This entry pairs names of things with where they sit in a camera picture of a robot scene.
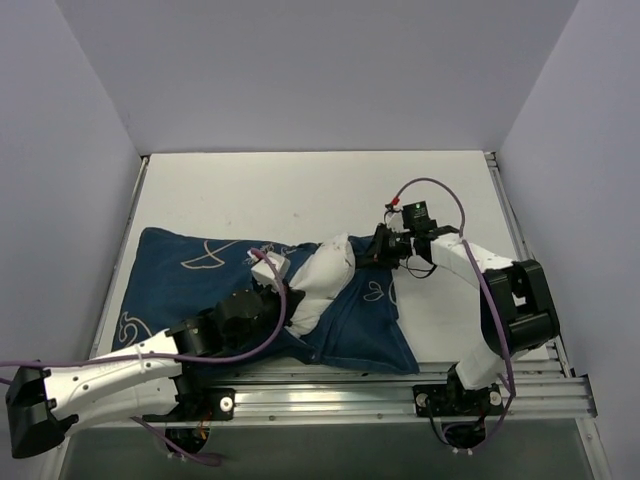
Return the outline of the white pillow insert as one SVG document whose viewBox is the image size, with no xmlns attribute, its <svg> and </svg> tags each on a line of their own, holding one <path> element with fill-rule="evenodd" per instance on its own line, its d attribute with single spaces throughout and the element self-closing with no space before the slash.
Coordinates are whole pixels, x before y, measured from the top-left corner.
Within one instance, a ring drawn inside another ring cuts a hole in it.
<svg viewBox="0 0 640 480">
<path fill-rule="evenodd" d="M 356 258 L 347 233 L 323 242 L 295 272 L 289 282 L 304 293 L 286 330 L 300 338 L 310 334 L 320 317 L 355 275 Z"/>
</svg>

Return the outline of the blue fish-print pillowcase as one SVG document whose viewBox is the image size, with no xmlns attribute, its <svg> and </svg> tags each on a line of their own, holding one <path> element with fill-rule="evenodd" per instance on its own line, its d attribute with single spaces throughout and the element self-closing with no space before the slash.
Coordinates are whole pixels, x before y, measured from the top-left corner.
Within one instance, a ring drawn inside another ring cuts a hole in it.
<svg viewBox="0 0 640 480">
<path fill-rule="evenodd" d="M 214 307 L 252 285 L 251 248 L 290 260 L 285 279 L 316 252 L 316 243 L 204 239 L 156 227 L 142 231 L 111 340 L 120 350 Z M 365 373 L 416 374 L 418 362 L 398 323 L 390 271 L 358 269 L 313 330 L 284 329 L 255 361 L 293 358 Z"/>
</svg>

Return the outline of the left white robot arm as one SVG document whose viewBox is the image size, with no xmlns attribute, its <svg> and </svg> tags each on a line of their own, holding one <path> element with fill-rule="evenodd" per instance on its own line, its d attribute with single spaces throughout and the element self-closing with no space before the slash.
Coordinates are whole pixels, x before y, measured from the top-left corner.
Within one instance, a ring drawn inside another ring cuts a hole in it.
<svg viewBox="0 0 640 480">
<path fill-rule="evenodd" d="M 304 297 L 289 286 L 241 289 L 174 327 L 86 362 L 16 363 L 5 394 L 12 456 L 40 455 L 89 426 L 131 416 L 194 417 L 204 396 L 186 369 L 259 356 Z"/>
</svg>

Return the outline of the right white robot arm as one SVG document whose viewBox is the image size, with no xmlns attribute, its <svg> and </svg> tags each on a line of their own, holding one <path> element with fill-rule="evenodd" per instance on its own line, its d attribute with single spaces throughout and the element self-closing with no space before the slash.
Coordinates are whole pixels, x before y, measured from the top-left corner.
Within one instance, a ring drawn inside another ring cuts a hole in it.
<svg viewBox="0 0 640 480">
<path fill-rule="evenodd" d="M 444 400 L 455 412 L 475 406 L 488 396 L 495 380 L 515 395 L 513 361 L 560 333 L 554 301 L 542 266 L 517 261 L 475 245 L 458 227 L 440 225 L 425 202 L 386 205 L 358 269 L 394 270 L 402 261 L 420 257 L 432 269 L 444 269 L 479 292 L 481 340 L 447 373 Z"/>
</svg>

